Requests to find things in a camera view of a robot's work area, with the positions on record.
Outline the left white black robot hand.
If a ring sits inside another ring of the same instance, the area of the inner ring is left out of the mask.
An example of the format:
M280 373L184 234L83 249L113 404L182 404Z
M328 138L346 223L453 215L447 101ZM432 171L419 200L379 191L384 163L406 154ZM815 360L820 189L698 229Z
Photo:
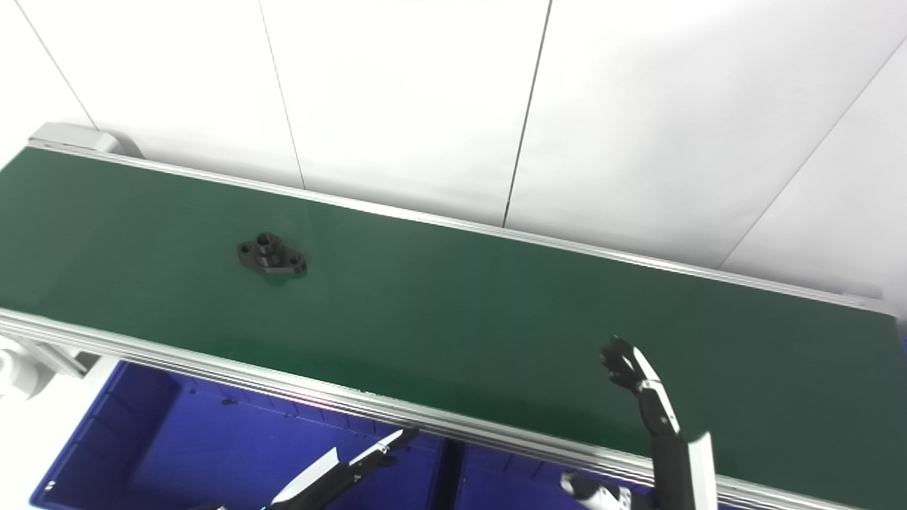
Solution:
M394 467L398 459L392 452L407 448L419 435L417 427L398 429L349 461L340 459L338 448L331 448L292 478L265 508L325 509L376 469Z

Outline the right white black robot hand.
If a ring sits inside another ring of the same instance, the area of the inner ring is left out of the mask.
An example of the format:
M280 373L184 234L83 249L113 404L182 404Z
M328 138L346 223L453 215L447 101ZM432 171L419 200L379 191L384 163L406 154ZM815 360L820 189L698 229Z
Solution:
M650 436L654 487L648 494L638 494L624 485L564 472L561 489L586 509L719 508L710 433L684 439L661 377L637 346L613 336L600 355L609 380L637 398Z

